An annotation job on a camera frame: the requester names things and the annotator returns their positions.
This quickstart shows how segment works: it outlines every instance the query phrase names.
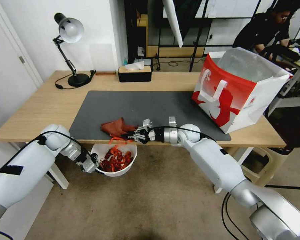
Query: door frame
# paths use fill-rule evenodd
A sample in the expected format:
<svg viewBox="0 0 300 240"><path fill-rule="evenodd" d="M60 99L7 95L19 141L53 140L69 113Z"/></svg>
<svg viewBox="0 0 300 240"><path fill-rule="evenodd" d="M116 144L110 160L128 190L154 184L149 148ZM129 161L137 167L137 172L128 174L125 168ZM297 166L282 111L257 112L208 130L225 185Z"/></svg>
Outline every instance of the door frame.
<svg viewBox="0 0 300 240"><path fill-rule="evenodd" d="M36 67L34 66L30 56L28 55L16 31L14 30L8 16L4 12L1 4L0 4L0 26L5 32L8 40L11 42L12 47L16 51L17 55L23 58L24 62L22 63L38 89L43 84L43 80L40 77Z"/></svg>

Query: bag handle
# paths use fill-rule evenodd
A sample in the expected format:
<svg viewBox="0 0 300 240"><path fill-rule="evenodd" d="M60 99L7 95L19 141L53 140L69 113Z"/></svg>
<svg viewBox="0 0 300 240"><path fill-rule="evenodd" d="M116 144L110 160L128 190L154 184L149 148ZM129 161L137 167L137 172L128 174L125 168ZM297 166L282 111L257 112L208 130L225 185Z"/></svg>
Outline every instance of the bag handle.
<svg viewBox="0 0 300 240"><path fill-rule="evenodd" d="M216 91L214 92L213 96L210 96L208 93L206 93L205 91L203 91L203 83L204 83L204 80L207 78L206 81L209 81L210 80L210 74L211 74L211 71L209 69L206 69L202 75L202 78L201 78L201 83L200 83L200 93L199 93L199 96L205 98L207 101L209 102L214 102L214 101L217 101L221 95L221 92L223 90L223 88L225 88L227 86L227 82L223 79L220 80L218 86L217 86L217 89Z"/></svg>

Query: lamp arm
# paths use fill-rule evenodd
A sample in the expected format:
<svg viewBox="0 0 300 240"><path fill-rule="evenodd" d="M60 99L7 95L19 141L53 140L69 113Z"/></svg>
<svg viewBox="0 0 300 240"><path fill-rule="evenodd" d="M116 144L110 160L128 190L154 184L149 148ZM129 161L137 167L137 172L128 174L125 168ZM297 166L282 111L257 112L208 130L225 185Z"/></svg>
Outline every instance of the lamp arm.
<svg viewBox="0 0 300 240"><path fill-rule="evenodd" d="M57 36L56 38L53 39L53 42L57 45L57 48L59 49L61 55L63 56L64 60L66 60L66 64L68 65L68 67L71 69L72 74L74 76L77 76L77 69L76 67L72 64L72 62L66 57L66 55L64 54L64 52L62 51L60 44L63 43L64 41L60 39L60 35Z"/></svg>

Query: plastic stool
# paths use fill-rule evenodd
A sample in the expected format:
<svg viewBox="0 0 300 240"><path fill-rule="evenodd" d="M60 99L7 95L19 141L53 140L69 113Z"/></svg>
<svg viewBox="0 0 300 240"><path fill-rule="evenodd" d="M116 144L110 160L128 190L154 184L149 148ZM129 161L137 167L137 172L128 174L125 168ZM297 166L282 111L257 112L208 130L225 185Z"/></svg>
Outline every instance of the plastic stool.
<svg viewBox="0 0 300 240"><path fill-rule="evenodd" d="M269 158L269 162L262 168L259 173L255 173L243 165L241 165L241 168L243 170L243 174L248 177L254 184L260 187L264 187L269 183L271 178L273 178L274 174L283 165L283 163L292 152L290 151L286 153L281 151L280 148L254 148L253 151L260 154L261 156L267 155Z"/></svg>

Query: lamp shade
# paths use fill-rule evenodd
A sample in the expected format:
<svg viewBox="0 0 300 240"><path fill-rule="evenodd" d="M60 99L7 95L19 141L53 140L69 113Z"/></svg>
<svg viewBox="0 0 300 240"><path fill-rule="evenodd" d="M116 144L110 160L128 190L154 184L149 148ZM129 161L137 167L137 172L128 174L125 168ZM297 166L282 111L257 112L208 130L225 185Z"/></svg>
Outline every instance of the lamp shade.
<svg viewBox="0 0 300 240"><path fill-rule="evenodd" d="M59 25L59 33L63 41L67 43L78 42L84 32L82 23L75 18L67 18L62 13L56 13L54 20Z"/></svg>

